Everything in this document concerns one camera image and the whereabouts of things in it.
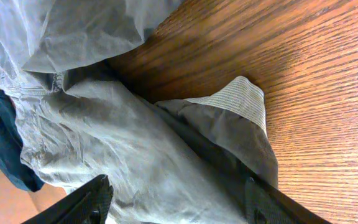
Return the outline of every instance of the wood grain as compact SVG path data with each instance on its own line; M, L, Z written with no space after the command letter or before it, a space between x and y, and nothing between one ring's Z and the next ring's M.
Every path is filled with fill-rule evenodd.
M331 222L358 223L358 1L187 0L109 62L150 101L246 76L265 92L279 189Z

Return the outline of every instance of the clothing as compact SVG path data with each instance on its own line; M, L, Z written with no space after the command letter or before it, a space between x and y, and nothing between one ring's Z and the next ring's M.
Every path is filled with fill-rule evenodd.
M263 92L246 78L211 98L189 99L193 105L183 110L177 107L181 103L159 104L174 120L199 131L202 138L190 144L111 70L93 64L143 43L179 3L43 0L0 5L9 10L0 14L10 15L10 20L0 17L0 88L16 106L21 162L68 193L99 174L108 175L114 188L108 223L245 223L237 200L243 198L237 194L243 187L228 186L220 171L232 172L236 169L224 169L226 163L243 161L265 180L276 181L275 157L266 144ZM12 22L18 25L9 26ZM210 112L216 116L197 121ZM242 135L249 141L220 139L224 135L218 127L236 127L237 137L243 131L213 122L226 118L250 128ZM208 126L215 128L208 131ZM197 145L209 146L209 141L213 143L205 149L212 150L201 155ZM223 148L220 153L213 153L213 144ZM264 160L265 152L270 159ZM267 175L270 166L272 175Z
M0 90L0 170L17 188L35 192L44 182L20 162L23 143L14 123L15 117L11 100Z

